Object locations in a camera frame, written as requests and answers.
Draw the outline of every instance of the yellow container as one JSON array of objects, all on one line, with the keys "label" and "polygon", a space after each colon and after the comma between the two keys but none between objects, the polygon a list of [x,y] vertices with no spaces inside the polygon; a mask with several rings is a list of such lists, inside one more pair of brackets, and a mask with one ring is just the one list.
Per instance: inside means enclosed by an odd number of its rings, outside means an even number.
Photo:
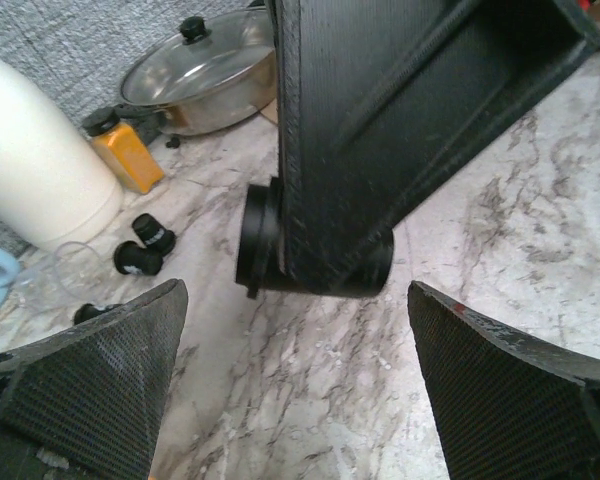
[{"label": "yellow container", "polygon": [[93,137],[94,150],[129,190],[149,193],[164,177],[164,171],[138,134],[120,121],[113,108],[96,110],[84,119],[82,126]]}]

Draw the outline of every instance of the white container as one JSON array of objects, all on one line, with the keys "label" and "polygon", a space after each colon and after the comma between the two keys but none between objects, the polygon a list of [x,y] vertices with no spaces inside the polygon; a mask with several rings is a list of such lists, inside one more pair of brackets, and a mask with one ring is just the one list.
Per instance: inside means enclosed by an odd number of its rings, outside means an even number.
[{"label": "white container", "polygon": [[0,219],[53,251],[98,234],[122,197],[113,173],[69,119],[0,60]]}]

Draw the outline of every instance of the pot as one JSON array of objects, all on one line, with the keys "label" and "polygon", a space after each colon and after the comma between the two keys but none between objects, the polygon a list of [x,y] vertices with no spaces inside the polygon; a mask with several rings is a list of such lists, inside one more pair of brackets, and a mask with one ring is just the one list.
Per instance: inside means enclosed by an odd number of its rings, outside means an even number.
[{"label": "pot", "polygon": [[123,118],[157,114],[160,131],[200,135],[257,113],[276,96],[273,27],[264,8],[189,17],[120,83]]}]

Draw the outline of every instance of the gray wall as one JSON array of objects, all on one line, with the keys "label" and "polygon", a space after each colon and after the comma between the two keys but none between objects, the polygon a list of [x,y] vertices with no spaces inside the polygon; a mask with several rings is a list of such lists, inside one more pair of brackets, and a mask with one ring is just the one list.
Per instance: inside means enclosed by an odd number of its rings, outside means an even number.
[{"label": "gray wall", "polygon": [[[115,99],[120,77],[186,17],[212,17],[247,0],[0,0],[0,58],[33,80],[77,125]],[[0,222],[0,246],[26,244]]]}]

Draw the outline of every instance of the countertop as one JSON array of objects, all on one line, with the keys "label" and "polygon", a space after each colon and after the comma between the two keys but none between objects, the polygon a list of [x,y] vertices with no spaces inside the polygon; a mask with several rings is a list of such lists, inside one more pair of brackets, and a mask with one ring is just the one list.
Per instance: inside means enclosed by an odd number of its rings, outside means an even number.
[{"label": "countertop", "polygon": [[[173,277],[189,290],[156,478],[448,478],[409,327],[413,279],[600,358],[600,53],[395,229],[373,299],[253,301],[234,284],[246,186],[275,174],[276,135],[257,117],[178,150],[159,138],[169,178],[128,193],[91,242],[110,255],[143,212],[178,235],[157,277],[112,271],[108,298]],[[10,297],[0,351],[70,327],[73,310],[30,317]]]}]

